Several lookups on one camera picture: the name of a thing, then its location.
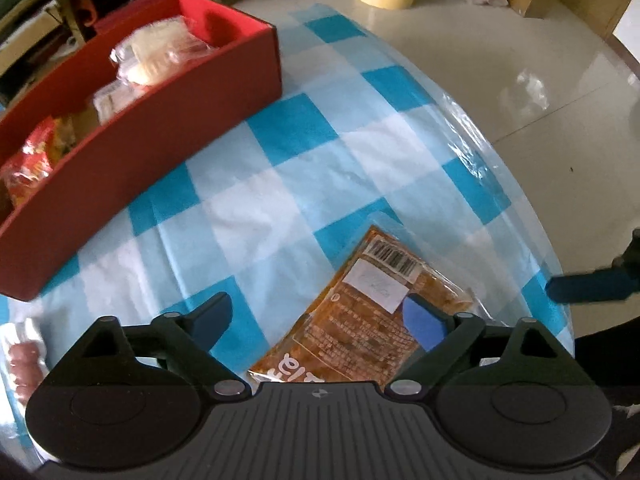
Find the orange bag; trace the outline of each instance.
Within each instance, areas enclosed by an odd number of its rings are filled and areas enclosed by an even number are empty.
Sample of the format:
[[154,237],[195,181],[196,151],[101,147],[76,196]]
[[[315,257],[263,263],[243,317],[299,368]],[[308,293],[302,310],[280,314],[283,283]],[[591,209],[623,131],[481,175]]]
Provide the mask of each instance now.
[[402,322],[401,303],[412,292],[448,314],[474,304],[398,240],[370,228],[284,339],[251,367],[250,377],[387,384],[418,348]]

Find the white label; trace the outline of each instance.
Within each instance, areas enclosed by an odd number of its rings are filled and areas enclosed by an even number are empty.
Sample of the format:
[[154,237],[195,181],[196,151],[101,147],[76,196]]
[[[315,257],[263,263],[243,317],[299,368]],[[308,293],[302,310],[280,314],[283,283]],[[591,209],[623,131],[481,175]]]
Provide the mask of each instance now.
[[351,267],[343,282],[371,298],[390,314],[396,311],[409,292],[402,283],[362,258]]
[[409,256],[400,247],[390,244],[382,236],[373,238],[364,253],[393,272],[400,274],[412,285],[422,271],[422,266],[418,260]]
[[[267,371],[267,377],[275,382],[284,382],[283,375],[287,378],[287,383],[295,381],[297,378],[302,377],[305,373],[305,367],[300,366],[297,359],[291,357],[288,353],[284,354],[282,361],[278,364],[278,370],[271,368]],[[306,372],[303,379],[305,383],[324,383],[324,379],[316,377],[311,372]]]

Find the blue checkered tablecloth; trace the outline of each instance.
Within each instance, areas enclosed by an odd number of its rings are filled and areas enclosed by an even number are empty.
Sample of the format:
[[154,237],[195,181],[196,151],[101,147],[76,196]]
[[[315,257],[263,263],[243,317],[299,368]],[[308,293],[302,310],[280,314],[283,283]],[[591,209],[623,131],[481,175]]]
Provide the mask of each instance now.
[[436,268],[471,277],[496,320],[533,315],[572,348],[567,311],[543,291],[560,271],[548,239],[455,101],[330,7],[275,21],[282,99],[135,199],[36,300],[0,298],[0,317],[39,317],[52,365],[98,316],[143,324],[224,290],[234,317],[212,353],[244,372],[383,212]]

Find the sausage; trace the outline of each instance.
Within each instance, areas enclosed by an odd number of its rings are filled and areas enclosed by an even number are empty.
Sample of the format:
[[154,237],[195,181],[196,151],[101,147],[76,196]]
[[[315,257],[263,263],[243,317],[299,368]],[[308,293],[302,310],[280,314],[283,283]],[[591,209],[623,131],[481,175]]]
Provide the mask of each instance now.
[[15,398],[21,405],[26,406],[31,396],[36,391],[37,386],[18,386],[15,389]]
[[12,364],[9,366],[9,373],[14,376],[16,386],[38,386],[44,379],[37,362]]
[[9,347],[9,363],[34,363],[40,357],[40,349],[35,341],[18,343]]

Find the red box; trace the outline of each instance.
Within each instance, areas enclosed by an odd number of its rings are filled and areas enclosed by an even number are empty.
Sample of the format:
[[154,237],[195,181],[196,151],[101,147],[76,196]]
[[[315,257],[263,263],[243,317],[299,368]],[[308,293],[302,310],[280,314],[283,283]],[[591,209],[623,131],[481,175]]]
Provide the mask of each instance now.
[[78,111],[116,77],[111,49],[137,28],[183,15],[218,47],[84,138],[0,226],[0,293],[32,300],[118,211],[175,166],[282,94],[276,29],[209,0],[153,0],[39,82],[0,121],[0,164],[43,118]]

